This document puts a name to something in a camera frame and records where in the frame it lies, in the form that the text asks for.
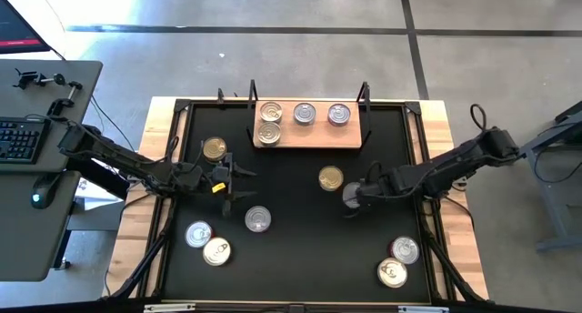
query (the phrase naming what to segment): gold can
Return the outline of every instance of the gold can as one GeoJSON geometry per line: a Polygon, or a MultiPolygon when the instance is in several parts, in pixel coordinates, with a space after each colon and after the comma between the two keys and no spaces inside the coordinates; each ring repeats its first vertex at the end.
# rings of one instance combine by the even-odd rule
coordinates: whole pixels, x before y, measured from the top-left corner
{"type": "Polygon", "coordinates": [[[326,191],[336,191],[344,182],[344,174],[337,167],[324,167],[319,171],[319,185],[326,191]]]}
{"type": "Polygon", "coordinates": [[[281,138],[281,127],[277,123],[265,122],[258,128],[258,140],[264,146],[275,146],[281,138]]]}
{"type": "Polygon", "coordinates": [[[266,102],[261,106],[261,119],[264,122],[281,122],[283,109],[276,102],[266,102]]]}
{"type": "Polygon", "coordinates": [[[406,283],[408,271],[404,263],[389,257],[378,265],[378,278],[390,288],[400,288],[406,283]]]}
{"type": "Polygon", "coordinates": [[[226,142],[218,136],[209,137],[202,147],[202,153],[207,160],[217,162],[226,155],[226,142]]]}

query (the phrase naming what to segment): can lid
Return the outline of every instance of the can lid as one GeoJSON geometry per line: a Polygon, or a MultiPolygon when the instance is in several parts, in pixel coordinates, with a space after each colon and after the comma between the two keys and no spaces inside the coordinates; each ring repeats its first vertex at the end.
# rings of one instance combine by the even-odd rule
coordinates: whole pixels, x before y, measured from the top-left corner
{"type": "Polygon", "coordinates": [[[393,257],[383,260],[378,265],[378,278],[391,288],[400,288],[408,278],[406,266],[393,257]]]}
{"type": "Polygon", "coordinates": [[[342,199],[344,200],[344,204],[350,208],[358,208],[360,207],[360,203],[357,202],[356,198],[356,190],[360,188],[359,182],[350,182],[344,187],[344,191],[342,193],[342,199]]]}
{"type": "Polygon", "coordinates": [[[337,167],[324,167],[319,171],[319,185],[327,191],[337,190],[344,182],[344,174],[337,167]]]}
{"type": "Polygon", "coordinates": [[[271,145],[279,141],[281,128],[277,123],[265,122],[258,128],[258,139],[266,145],[271,145]]]}
{"type": "Polygon", "coordinates": [[[418,260],[420,252],[415,240],[411,237],[398,237],[390,246],[390,253],[404,264],[413,264],[418,260]]]}
{"type": "Polygon", "coordinates": [[[344,104],[333,104],[329,107],[327,116],[332,122],[343,125],[349,120],[350,111],[344,104]]]}
{"type": "Polygon", "coordinates": [[[212,228],[205,221],[196,221],[186,229],[186,243],[201,248],[212,237],[212,228]]]}
{"type": "Polygon", "coordinates": [[[261,118],[265,122],[276,122],[283,115],[281,106],[276,102],[266,102],[261,106],[261,118]]]}
{"type": "Polygon", "coordinates": [[[226,155],[226,141],[218,136],[209,137],[202,147],[204,157],[210,161],[218,161],[226,155]]]}
{"type": "Polygon", "coordinates": [[[245,224],[253,232],[265,232],[271,226],[271,212],[265,207],[251,207],[246,212],[245,224]]]}
{"type": "Polygon", "coordinates": [[[301,124],[313,122],[316,118],[316,108],[309,103],[301,103],[295,106],[293,110],[295,120],[301,124]]]}
{"type": "Polygon", "coordinates": [[[230,257],[230,244],[222,237],[214,237],[208,241],[202,255],[204,261],[213,267],[225,264],[230,257]]]}

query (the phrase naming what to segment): gray desk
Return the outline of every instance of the gray desk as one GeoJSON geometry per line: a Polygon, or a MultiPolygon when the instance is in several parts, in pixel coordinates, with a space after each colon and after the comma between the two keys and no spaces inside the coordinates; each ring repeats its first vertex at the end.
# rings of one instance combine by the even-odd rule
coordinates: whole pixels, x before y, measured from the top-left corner
{"type": "MultiPolygon", "coordinates": [[[[46,77],[60,73],[67,82],[80,82],[83,89],[73,98],[75,106],[65,108],[63,116],[81,122],[102,66],[100,62],[0,59],[0,116],[45,115],[55,99],[68,96],[68,86],[54,83],[45,87],[31,84],[26,90],[12,87],[18,81],[18,68],[46,77]]],[[[36,164],[0,165],[0,281],[43,280],[55,262],[80,174],[67,171],[61,176],[55,199],[46,209],[32,208],[30,197],[42,174],[65,168],[67,157],[57,148],[64,133],[64,126],[51,125],[36,164]]]]}
{"type": "MultiPolygon", "coordinates": [[[[46,115],[48,107],[58,98],[68,97],[70,87],[49,83],[46,86],[31,84],[25,90],[13,87],[18,83],[20,72],[37,71],[47,78],[54,74],[62,74],[66,82],[76,81],[83,85],[73,97],[75,106],[65,108],[63,116],[81,122],[89,105],[91,95],[95,90],[97,78],[103,64],[95,61],[42,61],[0,59],[0,116],[24,117],[28,114],[46,115]]],[[[56,147],[65,134],[65,126],[53,123],[47,135],[43,150],[34,165],[3,164],[0,171],[4,172],[58,172],[65,168],[67,158],[58,152],[56,147]]]]}

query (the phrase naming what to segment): concrete floor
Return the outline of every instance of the concrete floor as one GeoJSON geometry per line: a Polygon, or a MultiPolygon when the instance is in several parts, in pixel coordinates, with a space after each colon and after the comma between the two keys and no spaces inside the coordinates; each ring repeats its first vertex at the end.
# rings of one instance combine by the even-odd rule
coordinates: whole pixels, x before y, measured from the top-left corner
{"type": "MultiPolygon", "coordinates": [[[[418,98],[405,35],[218,35],[63,33],[43,0],[14,0],[69,59],[105,64],[95,92],[137,146],[151,96],[244,94],[353,96],[363,80],[375,98],[418,98]]],[[[405,27],[400,0],[49,0],[65,25],[405,27]]],[[[582,0],[410,0],[416,28],[581,30],[582,0]]],[[[524,144],[582,88],[582,37],[418,39],[428,94],[445,100],[456,143],[477,133],[468,107],[524,144]]],[[[43,57],[50,55],[28,55],[43,57]]],[[[95,111],[86,123],[99,126],[95,111]]],[[[116,142],[123,138],[110,126],[116,142]]],[[[525,162],[483,168],[470,179],[470,209],[490,297],[533,308],[582,310],[582,248],[538,254],[553,236],[525,162]]],[[[0,283],[0,307],[98,298],[115,238],[78,234],[74,267],[36,284],[0,283]]]]}

